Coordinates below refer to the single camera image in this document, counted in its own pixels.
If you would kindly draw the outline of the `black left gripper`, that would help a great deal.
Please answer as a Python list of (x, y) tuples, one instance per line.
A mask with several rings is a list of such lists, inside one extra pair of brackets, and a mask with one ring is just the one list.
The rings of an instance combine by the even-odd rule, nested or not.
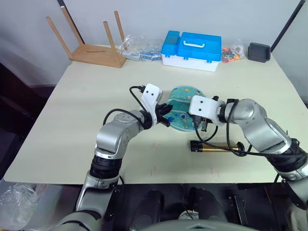
[(164, 118), (164, 114), (168, 114), (173, 108), (173, 105), (163, 103), (158, 104), (155, 107), (155, 114), (156, 114), (156, 123), (161, 123), (162, 125), (169, 127), (170, 122), (168, 119)]

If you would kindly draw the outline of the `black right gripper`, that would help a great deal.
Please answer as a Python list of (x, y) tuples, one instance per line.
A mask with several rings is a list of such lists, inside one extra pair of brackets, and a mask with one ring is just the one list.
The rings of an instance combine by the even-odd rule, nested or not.
[(208, 121), (206, 118), (193, 115), (192, 119), (195, 130), (201, 129), (201, 131), (207, 132)]

